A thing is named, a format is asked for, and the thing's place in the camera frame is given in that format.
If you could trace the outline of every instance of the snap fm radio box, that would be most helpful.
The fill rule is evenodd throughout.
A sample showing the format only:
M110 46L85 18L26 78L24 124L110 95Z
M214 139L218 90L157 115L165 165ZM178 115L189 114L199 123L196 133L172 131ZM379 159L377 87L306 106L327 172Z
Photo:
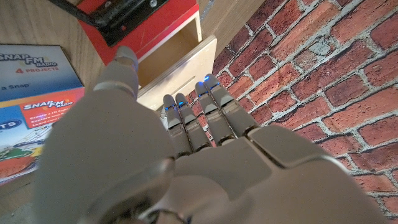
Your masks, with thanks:
M0 185L37 168L52 125L83 95L61 47L0 45Z

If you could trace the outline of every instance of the red brick wall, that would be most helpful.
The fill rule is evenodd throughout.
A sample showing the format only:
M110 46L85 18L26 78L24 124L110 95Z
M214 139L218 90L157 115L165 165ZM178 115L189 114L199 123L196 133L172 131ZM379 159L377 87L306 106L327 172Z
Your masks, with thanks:
M398 223L397 11L398 0L267 0L213 68L263 126L289 128L334 155L392 223ZM195 93L187 98L206 129Z

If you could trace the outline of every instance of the robotic hand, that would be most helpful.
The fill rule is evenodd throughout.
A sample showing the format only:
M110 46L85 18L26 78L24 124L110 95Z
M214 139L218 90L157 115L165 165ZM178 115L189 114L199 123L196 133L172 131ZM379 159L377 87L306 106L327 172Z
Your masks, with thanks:
M385 223L346 169L278 126L259 127L208 75L198 100L164 96L167 131L136 102L134 52L121 47L46 141L38 223Z

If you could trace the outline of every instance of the wooden panel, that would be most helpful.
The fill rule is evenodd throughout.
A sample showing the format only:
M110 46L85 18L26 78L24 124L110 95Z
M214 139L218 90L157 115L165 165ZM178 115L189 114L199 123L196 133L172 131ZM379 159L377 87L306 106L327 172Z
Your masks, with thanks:
M198 38L201 36L199 37L197 32L197 20L198 16L194 17L184 28L140 62L138 66L140 86L148 85L199 44Z
M152 110L163 105L163 96L177 93L189 94L196 82L203 81L211 73L215 58L217 39L210 36L173 67L156 78L138 93L138 102Z
M197 3L199 5L199 13L202 14L202 12L206 9L209 0L197 0Z
M223 51L263 2L260 0L214 1L207 16L201 21L201 26L203 38L209 35L217 37L216 56Z
M2 44L61 45L86 87L104 67L78 21L48 1L0 1L0 34Z
M30 173L0 186L0 216L32 199L33 179Z

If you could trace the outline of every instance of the robot finger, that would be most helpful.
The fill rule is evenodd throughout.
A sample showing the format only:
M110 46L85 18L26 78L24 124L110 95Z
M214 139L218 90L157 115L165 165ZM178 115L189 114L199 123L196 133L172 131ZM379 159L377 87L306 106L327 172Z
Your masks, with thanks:
M205 77L205 86L237 137L244 136L250 130L259 127L256 120L220 85L214 75Z
M192 153L192 148L185 132L184 125L181 122L178 108L175 104L173 96L165 95L163 97L163 104L167 117L167 131L170 134L174 145L175 158L187 156Z
M193 152L198 152L205 147L211 147L209 139L193 114L191 107L189 107L184 95L182 93L177 93L175 101L178 102L178 110L180 111L182 123L187 130Z
M234 139L235 135L225 120L222 112L218 109L217 104L210 96L206 86L202 82L195 85L195 91L198 95L198 100L205 113L207 123L210 131L213 134L217 146L222 145L229 139Z

